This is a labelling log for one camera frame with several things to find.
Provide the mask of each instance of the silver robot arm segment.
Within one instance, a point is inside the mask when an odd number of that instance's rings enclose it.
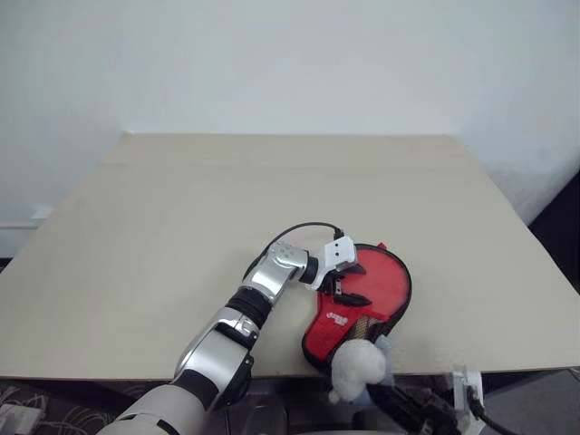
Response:
[[[196,435],[207,412],[239,401],[250,383],[250,355],[260,330],[286,283],[316,290],[333,270],[356,264],[345,236],[310,256],[275,242],[247,274],[236,294],[189,344],[168,385],[147,392],[99,435]]]

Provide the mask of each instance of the white wall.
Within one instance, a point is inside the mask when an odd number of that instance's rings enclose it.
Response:
[[[0,62],[0,221],[123,130],[452,133],[526,222],[580,165],[577,1],[0,0]]]

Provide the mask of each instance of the floor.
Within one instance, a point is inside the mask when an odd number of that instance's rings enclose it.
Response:
[[[10,383],[0,382],[0,397],[9,385]],[[144,392],[141,384],[124,384],[121,390],[134,397],[139,397]],[[11,403],[27,402],[29,405],[42,406],[40,397],[27,389],[15,391],[6,400]],[[228,412],[214,414],[204,433],[240,435],[247,423],[247,416],[258,403],[267,405],[273,410],[280,402],[280,398],[272,395],[249,397]],[[105,422],[113,419],[111,415],[53,398],[49,398],[46,404],[43,425],[35,432],[36,435],[92,435],[97,433]],[[326,401],[323,394],[300,392],[284,397],[282,405],[290,423],[290,434],[305,430],[348,429],[352,416],[361,409],[352,405],[336,408]],[[491,393],[485,399],[485,407],[492,418],[517,433],[526,435],[580,433],[580,373],[563,370],[538,375],[531,381]],[[284,417],[276,415],[275,412],[268,413],[273,424],[284,426]],[[382,429],[397,430],[397,427],[388,418],[384,418]],[[482,432],[483,435],[494,433],[489,428]]]

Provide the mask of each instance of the tabletop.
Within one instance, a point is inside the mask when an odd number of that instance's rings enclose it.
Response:
[[[310,220],[409,268],[396,373],[580,365],[575,290],[453,138],[125,134],[0,275],[0,376],[170,378],[264,245]],[[286,288],[255,376],[315,374],[300,346],[314,309]]]

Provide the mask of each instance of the white plush toy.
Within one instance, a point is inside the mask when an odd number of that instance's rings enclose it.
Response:
[[[331,403],[340,399],[353,401],[361,395],[367,383],[379,383],[387,375],[387,359],[368,340],[344,342],[332,361],[333,389],[328,394]]]

